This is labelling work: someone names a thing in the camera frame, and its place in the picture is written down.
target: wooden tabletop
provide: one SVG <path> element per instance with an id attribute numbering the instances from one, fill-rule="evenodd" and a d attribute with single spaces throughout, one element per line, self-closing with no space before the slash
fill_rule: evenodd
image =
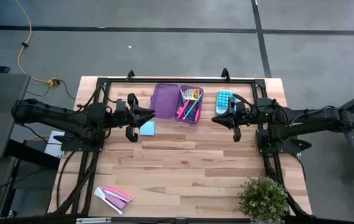
<path id="1" fill-rule="evenodd" d="M 85 104 L 95 90 L 98 77 L 82 77 L 77 104 Z M 286 105 L 282 81 L 266 78 L 269 98 Z M 148 108 L 155 83 L 113 83 L 109 97 L 126 100 L 135 93 L 139 106 Z M 100 153 L 93 190 L 112 187 L 132 196 L 124 217 L 244 218 L 236 209 L 237 193 L 247 177 L 264 176 L 263 158 L 256 140 L 256 125 L 241 127 L 241 141 L 233 142 L 233 131 L 211 122 L 215 116 L 217 91 L 229 90 L 253 102 L 251 86 L 245 84 L 188 85 L 203 88 L 203 106 L 197 124 L 158 119 L 154 136 L 139 136 L 129 142 L 125 130 L 114 128 Z M 62 157 L 59 170 L 68 154 Z M 74 188 L 82 154 L 76 152 L 66 165 L 60 184 L 60 203 Z M 297 203 L 311 213 L 301 166 L 289 154 L 281 154 L 287 189 Z M 80 205 L 86 188 L 83 189 Z M 49 212 L 56 209 L 56 185 Z M 118 216 L 98 197 L 92 196 L 90 216 Z"/>

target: potted plant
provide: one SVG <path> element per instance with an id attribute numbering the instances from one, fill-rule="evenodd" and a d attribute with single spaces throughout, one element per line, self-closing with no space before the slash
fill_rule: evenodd
<path id="1" fill-rule="evenodd" d="M 284 188 L 268 177 L 251 178 L 238 193 L 239 210 L 261 222 L 280 222 L 289 207 Z"/>

